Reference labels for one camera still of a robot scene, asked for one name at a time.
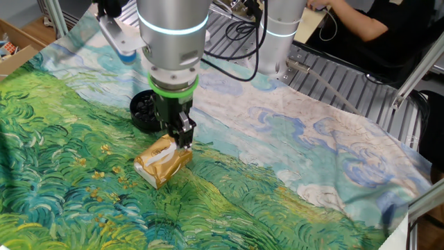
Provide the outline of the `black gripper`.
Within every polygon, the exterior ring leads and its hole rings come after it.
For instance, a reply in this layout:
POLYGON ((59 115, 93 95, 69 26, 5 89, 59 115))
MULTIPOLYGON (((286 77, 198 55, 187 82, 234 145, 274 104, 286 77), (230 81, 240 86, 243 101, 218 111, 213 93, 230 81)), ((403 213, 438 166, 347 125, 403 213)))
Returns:
POLYGON ((171 98, 155 94, 155 116, 177 146, 189 149, 194 133, 194 121, 189 117, 193 94, 171 98))

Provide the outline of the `bystander hand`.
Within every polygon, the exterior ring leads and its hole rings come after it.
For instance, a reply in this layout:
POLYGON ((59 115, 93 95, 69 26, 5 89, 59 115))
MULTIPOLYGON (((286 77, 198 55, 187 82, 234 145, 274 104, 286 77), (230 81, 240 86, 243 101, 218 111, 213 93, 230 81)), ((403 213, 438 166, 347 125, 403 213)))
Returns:
POLYGON ((326 6, 332 6, 334 0, 307 0, 307 7, 312 10, 320 10, 326 6))

